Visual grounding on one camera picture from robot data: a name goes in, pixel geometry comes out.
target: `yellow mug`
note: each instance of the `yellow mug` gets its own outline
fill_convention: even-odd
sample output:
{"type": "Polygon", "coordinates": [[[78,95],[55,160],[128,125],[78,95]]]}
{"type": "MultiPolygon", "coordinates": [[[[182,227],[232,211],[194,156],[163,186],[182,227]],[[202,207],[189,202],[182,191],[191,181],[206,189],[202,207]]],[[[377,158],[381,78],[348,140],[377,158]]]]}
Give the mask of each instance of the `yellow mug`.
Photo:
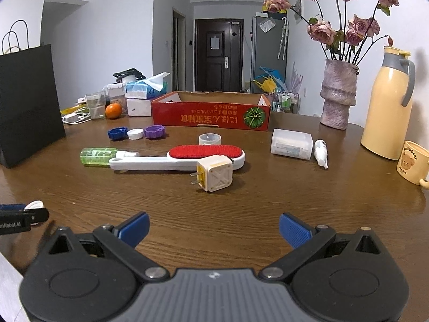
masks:
{"type": "Polygon", "coordinates": [[[405,141],[396,170],[411,183],[429,189],[429,181],[425,180],[429,173],[429,151],[420,145],[405,141]]]}

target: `refrigerator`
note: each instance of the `refrigerator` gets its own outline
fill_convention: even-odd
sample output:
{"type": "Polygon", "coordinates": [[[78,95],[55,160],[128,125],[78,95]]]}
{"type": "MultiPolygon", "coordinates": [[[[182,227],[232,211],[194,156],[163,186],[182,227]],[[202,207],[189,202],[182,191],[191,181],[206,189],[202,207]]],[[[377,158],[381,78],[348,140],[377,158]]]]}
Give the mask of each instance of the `refrigerator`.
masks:
{"type": "MultiPolygon", "coordinates": [[[[252,22],[252,67],[250,69],[250,79],[254,80],[257,76],[265,74],[259,68],[271,68],[278,70],[285,80],[286,77],[286,55],[283,60],[283,47],[280,53],[280,59],[277,59],[278,51],[280,48],[280,41],[282,39],[282,31],[284,20],[272,19],[275,24],[270,31],[264,32],[260,27],[260,23],[266,21],[265,17],[253,17],[252,22]]],[[[261,89],[254,83],[250,83],[250,93],[262,93],[261,89]]]]}

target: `red cardboard box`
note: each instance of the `red cardboard box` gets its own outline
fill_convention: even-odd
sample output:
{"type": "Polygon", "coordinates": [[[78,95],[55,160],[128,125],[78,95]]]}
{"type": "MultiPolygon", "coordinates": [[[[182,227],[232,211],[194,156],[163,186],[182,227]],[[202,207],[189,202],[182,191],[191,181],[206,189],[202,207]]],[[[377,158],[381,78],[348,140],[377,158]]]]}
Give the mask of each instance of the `red cardboard box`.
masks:
{"type": "Polygon", "coordinates": [[[270,102],[262,94],[172,92],[152,101],[156,125],[267,131],[270,102]]]}

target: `wooden table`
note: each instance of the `wooden table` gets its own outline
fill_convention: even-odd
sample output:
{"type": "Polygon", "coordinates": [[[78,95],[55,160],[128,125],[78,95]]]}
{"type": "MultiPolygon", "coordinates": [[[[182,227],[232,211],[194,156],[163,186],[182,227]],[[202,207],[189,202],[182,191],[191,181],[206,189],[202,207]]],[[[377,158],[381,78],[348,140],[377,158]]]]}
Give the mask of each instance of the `wooden table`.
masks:
{"type": "MultiPolygon", "coordinates": [[[[260,270],[291,248],[278,232],[278,218],[292,212],[311,225],[326,223],[338,232],[374,228],[410,285],[404,322],[429,318],[428,192],[403,179],[396,162],[360,145],[362,128],[330,129],[317,118],[273,113],[270,127],[323,138],[329,169],[314,161],[270,153],[271,132],[167,127],[163,140],[110,142],[107,130],[146,127],[149,118],[100,120],[66,127],[67,138],[43,149],[20,166],[0,170],[0,203],[42,200],[57,225],[91,232],[103,223],[117,225],[139,211],[151,217],[151,230],[138,250],[174,272],[181,266],[260,270]],[[219,133],[224,144],[241,147],[246,164],[233,184],[216,193],[191,185],[189,173],[115,174],[109,168],[82,166],[82,148],[113,146],[162,156],[177,145],[198,144],[198,136],[219,133]]],[[[21,234],[9,256],[25,267],[44,227],[21,234]]]]}

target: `pumpkin image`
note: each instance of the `pumpkin image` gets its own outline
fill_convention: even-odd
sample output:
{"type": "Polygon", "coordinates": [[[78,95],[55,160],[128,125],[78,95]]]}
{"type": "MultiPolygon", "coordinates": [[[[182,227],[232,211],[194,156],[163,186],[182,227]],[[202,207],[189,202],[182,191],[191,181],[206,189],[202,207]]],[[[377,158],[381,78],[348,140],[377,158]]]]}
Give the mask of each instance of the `pumpkin image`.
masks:
{"type": "Polygon", "coordinates": [[[252,129],[259,128],[264,124],[265,111],[258,107],[250,108],[245,112],[243,118],[246,126],[252,129]]]}

